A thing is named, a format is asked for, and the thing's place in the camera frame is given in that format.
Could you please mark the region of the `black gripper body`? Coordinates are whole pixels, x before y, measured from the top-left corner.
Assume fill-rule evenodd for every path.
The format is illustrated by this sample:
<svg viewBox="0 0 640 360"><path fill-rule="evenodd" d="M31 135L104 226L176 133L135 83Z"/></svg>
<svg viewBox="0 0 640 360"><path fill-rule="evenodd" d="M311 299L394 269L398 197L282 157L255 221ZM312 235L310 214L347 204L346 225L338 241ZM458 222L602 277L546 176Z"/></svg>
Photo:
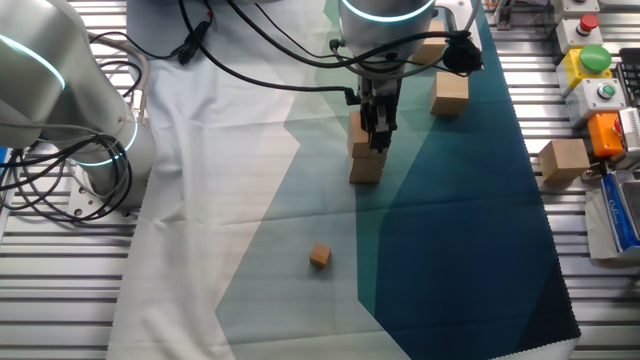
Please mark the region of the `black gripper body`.
<svg viewBox="0 0 640 360"><path fill-rule="evenodd" d="M358 76L358 95L361 98L360 109L365 110L377 105L385 105L391 111L398 108L402 80L373 80Z"/></svg>

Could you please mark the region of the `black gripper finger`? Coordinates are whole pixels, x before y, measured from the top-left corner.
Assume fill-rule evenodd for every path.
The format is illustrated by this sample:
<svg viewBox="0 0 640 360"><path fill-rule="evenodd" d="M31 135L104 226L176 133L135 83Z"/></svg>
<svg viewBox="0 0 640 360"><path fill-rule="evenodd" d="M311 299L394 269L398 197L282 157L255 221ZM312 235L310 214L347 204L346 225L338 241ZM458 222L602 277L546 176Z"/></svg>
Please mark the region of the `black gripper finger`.
<svg viewBox="0 0 640 360"><path fill-rule="evenodd" d="M372 133L374 132L374 125L371 123L372 110L370 103L364 102L360 104L360 118L361 128L367 133L368 142L371 142Z"/></svg>
<svg viewBox="0 0 640 360"><path fill-rule="evenodd" d="M397 129L394 108L388 105L375 105L372 126L371 148L378 153L384 153L391 144L392 133Z"/></svg>

